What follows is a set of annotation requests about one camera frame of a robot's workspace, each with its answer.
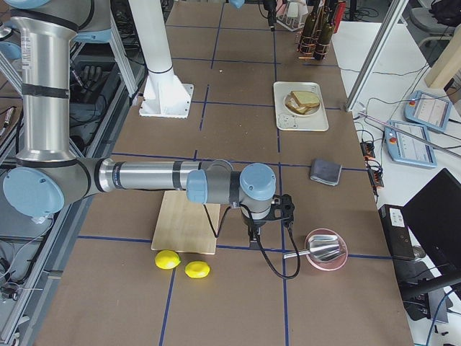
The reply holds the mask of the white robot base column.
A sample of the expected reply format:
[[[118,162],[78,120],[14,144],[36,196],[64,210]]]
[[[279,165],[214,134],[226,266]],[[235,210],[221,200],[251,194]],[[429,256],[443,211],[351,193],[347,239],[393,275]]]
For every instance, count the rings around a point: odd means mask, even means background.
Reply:
[[[183,84],[174,72],[160,1],[129,2],[148,77],[140,115],[186,118],[194,86]]]

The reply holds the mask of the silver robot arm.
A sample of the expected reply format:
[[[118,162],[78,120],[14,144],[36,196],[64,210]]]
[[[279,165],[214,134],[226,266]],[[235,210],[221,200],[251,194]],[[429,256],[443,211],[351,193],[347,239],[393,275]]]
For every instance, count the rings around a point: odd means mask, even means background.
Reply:
[[[229,0],[227,3],[234,6],[236,9],[240,9],[244,4],[245,0]],[[256,2],[260,15],[267,21],[269,29],[274,32],[277,21],[277,1],[276,0],[262,0]]]
[[[98,192],[183,190],[193,203],[239,208],[253,249],[270,221],[292,228],[294,205],[277,195],[274,172],[254,163],[236,171],[224,160],[116,162],[79,158],[69,148],[70,44],[112,36],[108,1],[10,1],[21,34],[24,146],[3,181],[6,200],[32,217],[57,213]]]

